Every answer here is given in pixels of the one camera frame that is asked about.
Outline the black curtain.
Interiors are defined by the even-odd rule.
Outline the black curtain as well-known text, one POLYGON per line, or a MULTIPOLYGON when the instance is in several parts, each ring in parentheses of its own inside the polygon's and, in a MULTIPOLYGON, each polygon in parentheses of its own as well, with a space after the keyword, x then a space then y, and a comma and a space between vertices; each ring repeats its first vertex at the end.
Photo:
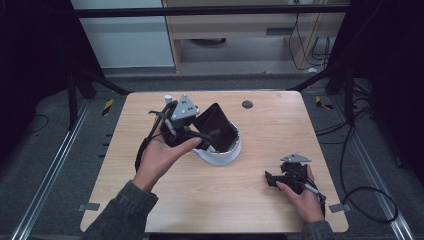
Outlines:
POLYGON ((8 162, 38 102, 67 88, 53 35, 60 36, 85 69, 103 74, 80 21, 48 15, 72 8, 71 0, 0 0, 0 167, 8 162))
POLYGON ((353 73, 372 83, 372 103, 402 164, 424 186, 424 0, 350 0, 332 50, 335 61, 361 27, 353 73))

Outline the black horizontal bar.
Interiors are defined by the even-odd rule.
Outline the black horizontal bar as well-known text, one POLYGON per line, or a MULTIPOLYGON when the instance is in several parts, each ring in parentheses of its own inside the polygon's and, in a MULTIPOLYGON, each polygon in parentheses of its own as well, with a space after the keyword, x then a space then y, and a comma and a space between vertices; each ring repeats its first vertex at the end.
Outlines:
POLYGON ((258 5, 258 6, 203 6, 161 7, 125 9, 83 9, 70 14, 78 18, 107 17, 156 17, 156 16, 203 16, 245 14, 298 14, 298 13, 342 13, 350 10, 349 4, 330 5, 258 5))

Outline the black tripod stand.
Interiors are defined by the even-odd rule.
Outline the black tripod stand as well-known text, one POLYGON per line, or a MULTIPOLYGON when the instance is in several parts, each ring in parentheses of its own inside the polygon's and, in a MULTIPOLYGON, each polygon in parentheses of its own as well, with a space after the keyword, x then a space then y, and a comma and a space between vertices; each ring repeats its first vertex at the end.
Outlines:
POLYGON ((97 92, 91 84, 92 81, 99 83, 120 95, 130 94, 130 91, 109 82, 105 77, 101 77, 100 75, 97 75, 85 68, 71 68, 67 73, 69 130, 74 128, 78 120, 76 91, 79 90, 85 99, 93 99, 97 92))
POLYGON ((353 126, 353 71, 348 65, 334 64, 327 67, 306 81, 288 88, 288 91, 301 92, 324 78, 329 79, 325 91, 330 95, 338 93, 341 87, 344 87, 344 116, 348 124, 353 126))

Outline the person's right hand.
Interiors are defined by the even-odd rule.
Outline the person's right hand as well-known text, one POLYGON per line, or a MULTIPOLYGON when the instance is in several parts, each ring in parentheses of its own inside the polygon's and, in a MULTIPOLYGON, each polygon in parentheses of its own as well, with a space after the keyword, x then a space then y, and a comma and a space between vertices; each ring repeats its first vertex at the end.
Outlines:
POLYGON ((301 194, 296 194, 289 186, 281 182, 278 182, 277 186, 292 202, 305 223, 311 224, 325 220, 321 210, 321 203, 316 193, 306 189, 301 194))

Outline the white stand with post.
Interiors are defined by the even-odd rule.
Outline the white stand with post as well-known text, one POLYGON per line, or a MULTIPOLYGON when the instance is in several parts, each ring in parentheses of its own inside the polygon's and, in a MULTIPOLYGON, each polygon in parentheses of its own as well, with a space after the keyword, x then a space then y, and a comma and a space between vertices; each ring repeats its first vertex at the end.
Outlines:
MULTIPOLYGON (((193 123, 190 125, 190 129, 192 131, 199 132, 197 130, 197 128, 193 125, 193 123)), ((223 165, 231 163, 232 161, 234 161, 239 156, 239 154, 241 153, 241 150, 242 150, 242 141, 241 141, 240 133, 239 133, 238 143, 236 144, 235 148, 229 153, 217 154, 217 153, 213 153, 213 152, 209 151, 208 149, 207 150, 197 149, 197 147, 195 147, 193 149, 193 151, 201 159, 203 159, 205 162, 212 164, 212 165, 215 165, 215 166, 223 166, 223 165)))

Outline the light wooden desk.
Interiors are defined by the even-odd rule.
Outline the light wooden desk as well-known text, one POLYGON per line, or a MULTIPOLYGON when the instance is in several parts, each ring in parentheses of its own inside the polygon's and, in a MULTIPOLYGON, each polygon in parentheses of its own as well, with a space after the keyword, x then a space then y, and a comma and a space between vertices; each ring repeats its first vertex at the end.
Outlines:
MULTIPOLYGON (((161 0, 165 7, 250 6, 250 5, 330 5, 350 0, 161 0)), ((335 37, 344 13, 300 13, 257 15, 168 16, 166 22, 175 46, 188 39, 282 36, 295 66, 312 64, 316 39, 335 37)))

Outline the black wallet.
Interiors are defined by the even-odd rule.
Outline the black wallet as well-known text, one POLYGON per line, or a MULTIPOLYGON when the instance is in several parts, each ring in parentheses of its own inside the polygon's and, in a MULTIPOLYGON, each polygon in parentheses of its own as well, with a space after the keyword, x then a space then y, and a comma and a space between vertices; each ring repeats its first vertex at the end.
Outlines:
POLYGON ((211 136, 211 145, 220 153, 229 151, 238 137, 237 130, 218 103, 213 103, 199 115, 193 125, 200 133, 211 136))

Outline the person's left hand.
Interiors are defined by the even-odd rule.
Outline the person's left hand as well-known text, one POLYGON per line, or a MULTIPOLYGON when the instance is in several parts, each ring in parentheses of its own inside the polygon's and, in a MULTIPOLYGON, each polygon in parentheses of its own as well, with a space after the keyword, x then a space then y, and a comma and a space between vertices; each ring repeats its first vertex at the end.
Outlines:
POLYGON ((137 173, 132 180, 135 186, 147 193, 152 191, 154 185, 181 156, 201 143, 201 139, 195 137, 170 147, 160 136, 160 126, 161 124, 155 129, 144 150, 137 173))

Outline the white cabinet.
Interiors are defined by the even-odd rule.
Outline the white cabinet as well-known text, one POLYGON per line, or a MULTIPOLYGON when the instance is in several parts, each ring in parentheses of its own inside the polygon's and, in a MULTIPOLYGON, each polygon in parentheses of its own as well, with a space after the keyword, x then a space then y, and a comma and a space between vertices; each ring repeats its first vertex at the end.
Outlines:
MULTIPOLYGON (((76 10, 162 7, 161 0, 71 0, 76 10)), ((103 69, 173 67, 164 17, 81 18, 103 69)))

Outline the yellow and black tape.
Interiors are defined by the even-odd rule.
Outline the yellow and black tape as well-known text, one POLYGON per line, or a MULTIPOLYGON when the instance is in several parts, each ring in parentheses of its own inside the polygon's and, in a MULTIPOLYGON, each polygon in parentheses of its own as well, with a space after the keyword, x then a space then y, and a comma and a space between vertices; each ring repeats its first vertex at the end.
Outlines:
POLYGON ((112 105, 113 105, 114 99, 108 99, 105 103, 105 106, 102 110, 102 116, 107 116, 112 105))
POLYGON ((327 110, 334 109, 333 105, 324 104, 319 96, 315 96, 315 104, 316 106, 321 107, 323 109, 327 109, 327 110))

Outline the white bowl with metallic rim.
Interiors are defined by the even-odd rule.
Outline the white bowl with metallic rim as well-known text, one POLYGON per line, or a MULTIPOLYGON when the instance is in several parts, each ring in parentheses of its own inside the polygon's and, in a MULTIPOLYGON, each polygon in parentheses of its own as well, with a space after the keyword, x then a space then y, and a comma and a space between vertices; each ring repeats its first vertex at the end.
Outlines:
POLYGON ((208 150, 213 153, 229 153, 239 141, 238 128, 232 122, 228 122, 224 127, 213 130, 211 134, 212 140, 208 150))

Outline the aluminium rail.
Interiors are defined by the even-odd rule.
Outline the aluminium rail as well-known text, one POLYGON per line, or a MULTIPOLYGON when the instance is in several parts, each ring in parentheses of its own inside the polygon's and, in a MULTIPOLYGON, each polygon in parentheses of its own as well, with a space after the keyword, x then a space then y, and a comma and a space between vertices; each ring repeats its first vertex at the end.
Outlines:
POLYGON ((19 224, 12 233, 10 240, 27 240, 35 222, 37 221, 53 185, 65 163, 67 156, 80 132, 80 129, 86 119, 87 112, 91 105, 91 100, 83 100, 81 108, 77 112, 77 120, 74 126, 66 132, 66 135, 57 150, 44 178, 39 185, 29 207, 21 218, 19 224))
MULTIPOLYGON (((363 168, 365 175, 373 188, 383 191, 389 196, 392 196, 389 191, 387 184, 377 171, 375 165, 372 163, 371 157, 368 154, 360 135, 354 130, 351 133, 351 143, 353 149, 358 156, 358 161, 363 168)), ((407 221, 405 220, 402 212, 394 202, 390 202, 389 199, 383 196, 381 193, 377 193, 379 205, 385 214, 387 219, 392 218, 390 226, 398 240, 416 240, 412 233, 407 221)))

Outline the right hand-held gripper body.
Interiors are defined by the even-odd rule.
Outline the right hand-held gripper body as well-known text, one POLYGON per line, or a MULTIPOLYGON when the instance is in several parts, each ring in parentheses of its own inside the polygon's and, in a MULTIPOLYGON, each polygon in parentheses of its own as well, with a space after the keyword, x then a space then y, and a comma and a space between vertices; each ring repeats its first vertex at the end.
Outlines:
POLYGON ((289 186, 296 194, 301 194, 304 185, 308 182, 307 163, 311 159, 293 153, 281 157, 280 160, 282 161, 280 165, 282 176, 278 179, 278 182, 289 186))

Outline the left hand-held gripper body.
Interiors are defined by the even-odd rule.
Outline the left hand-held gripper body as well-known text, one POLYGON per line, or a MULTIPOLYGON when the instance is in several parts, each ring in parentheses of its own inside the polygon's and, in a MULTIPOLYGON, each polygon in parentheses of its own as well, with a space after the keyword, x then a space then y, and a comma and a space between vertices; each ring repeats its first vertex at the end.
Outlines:
POLYGON ((199 114, 198 107, 183 94, 179 100, 165 95, 165 108, 162 114, 160 132, 167 145, 174 147, 193 137, 190 125, 199 114))

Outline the grey tape strip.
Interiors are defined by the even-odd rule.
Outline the grey tape strip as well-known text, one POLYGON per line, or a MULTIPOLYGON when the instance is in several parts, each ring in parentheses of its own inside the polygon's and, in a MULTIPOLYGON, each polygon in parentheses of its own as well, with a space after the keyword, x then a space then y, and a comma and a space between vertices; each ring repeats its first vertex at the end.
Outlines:
POLYGON ((100 207, 99 203, 81 203, 76 208, 79 212, 85 212, 85 211, 97 211, 100 207))
POLYGON ((330 205, 329 209, 332 213, 348 212, 348 211, 352 210, 352 208, 349 204, 342 204, 342 203, 330 205))

